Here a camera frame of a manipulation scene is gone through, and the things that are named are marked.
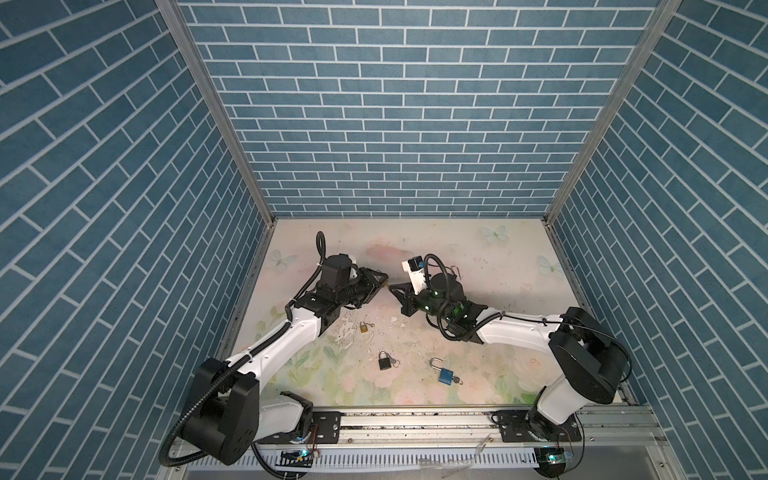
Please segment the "black padlock with key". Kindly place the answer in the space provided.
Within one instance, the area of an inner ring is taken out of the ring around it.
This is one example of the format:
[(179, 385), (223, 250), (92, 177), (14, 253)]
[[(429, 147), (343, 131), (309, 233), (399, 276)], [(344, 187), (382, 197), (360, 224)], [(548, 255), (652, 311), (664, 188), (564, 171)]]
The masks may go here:
[(378, 366), (380, 371), (387, 371), (390, 369), (398, 368), (400, 362), (394, 359), (388, 352), (380, 351), (378, 354)]

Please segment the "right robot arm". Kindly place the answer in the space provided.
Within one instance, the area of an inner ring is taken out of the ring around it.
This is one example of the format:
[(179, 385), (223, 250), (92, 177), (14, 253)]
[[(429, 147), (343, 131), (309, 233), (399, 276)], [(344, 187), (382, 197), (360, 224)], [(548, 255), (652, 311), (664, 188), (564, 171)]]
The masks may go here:
[(629, 369), (630, 354), (584, 309), (560, 315), (510, 313), (470, 301), (452, 274), (389, 287), (407, 317), (421, 312), (443, 338), (480, 345), (509, 345), (548, 354), (560, 374), (537, 395), (528, 418), (560, 426), (587, 404), (613, 402)]

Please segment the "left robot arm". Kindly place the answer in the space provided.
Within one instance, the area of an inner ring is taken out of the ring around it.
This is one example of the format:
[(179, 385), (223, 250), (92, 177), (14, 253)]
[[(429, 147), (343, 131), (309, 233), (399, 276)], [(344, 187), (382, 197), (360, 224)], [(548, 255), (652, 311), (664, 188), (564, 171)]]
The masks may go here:
[(209, 358), (197, 369), (180, 418), (160, 447), (160, 464), (175, 467), (211, 456), (231, 465), (259, 440), (305, 439), (312, 402), (291, 392), (264, 400), (262, 391), (342, 310), (368, 304), (387, 281), (387, 274), (360, 267), (346, 254), (321, 258), (275, 329), (228, 359)]

